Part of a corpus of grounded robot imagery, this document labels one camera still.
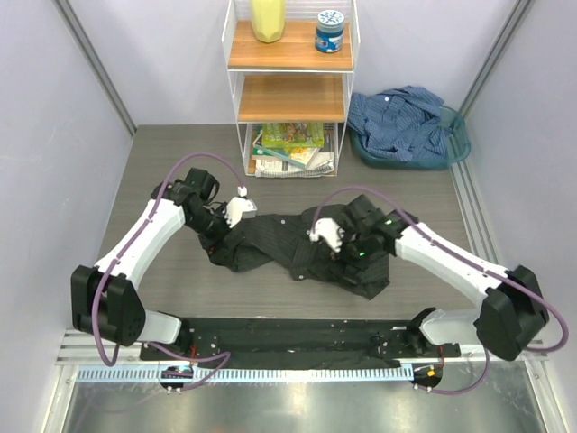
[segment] yellow container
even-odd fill
[[[251,18],[256,39],[278,41],[285,28],[285,0],[251,0]]]

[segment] reflective metal surface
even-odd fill
[[[474,381],[481,362],[448,364],[442,387]],[[409,383],[231,383],[157,394],[157,384],[76,385],[63,431],[100,432],[541,432],[523,363],[493,363],[485,383],[458,397]],[[120,410],[112,414],[108,410]]]

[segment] wooden shelf board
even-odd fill
[[[239,21],[234,32],[229,69],[290,69],[353,72],[349,24],[344,27],[343,47],[323,53],[315,48],[316,23],[286,21],[279,41],[258,41],[250,21]]]
[[[250,75],[239,122],[344,122],[343,82],[334,74]]]

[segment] teal plastic basket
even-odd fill
[[[451,133],[446,139],[447,154],[444,160],[413,160],[393,161],[371,155],[361,144],[361,138],[353,129],[351,131],[351,146],[368,166],[377,169],[393,170],[446,170],[457,162],[463,161],[471,152],[471,141],[465,128],[465,119],[448,106],[441,107],[441,122]]]

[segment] white metal shelf frame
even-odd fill
[[[249,136],[241,134],[239,124],[249,124],[247,134],[251,127],[251,122],[239,121],[239,111],[241,99],[243,97],[244,79],[249,74],[338,74],[341,75],[343,82],[343,107],[344,118],[349,114],[351,95],[353,94],[354,71],[359,56],[361,45],[361,33],[357,14],[356,0],[286,0],[285,18],[287,21],[315,21],[321,11],[325,9],[336,9],[344,14],[346,22],[350,26],[351,35],[351,54],[353,60],[353,70],[342,71],[334,69],[235,69],[229,68],[228,62],[234,42],[234,33],[236,26],[241,20],[251,19],[250,0],[230,0],[224,21],[224,29],[221,38],[223,44],[224,61],[227,65],[228,81],[231,90],[231,99],[234,107],[234,120],[236,123],[236,132],[238,136],[239,149],[243,158],[245,174],[248,173],[248,160],[250,159],[250,146],[245,144],[250,140]],[[338,170],[338,163],[343,149],[344,136],[346,132],[346,122],[342,135],[335,146],[334,165]]]

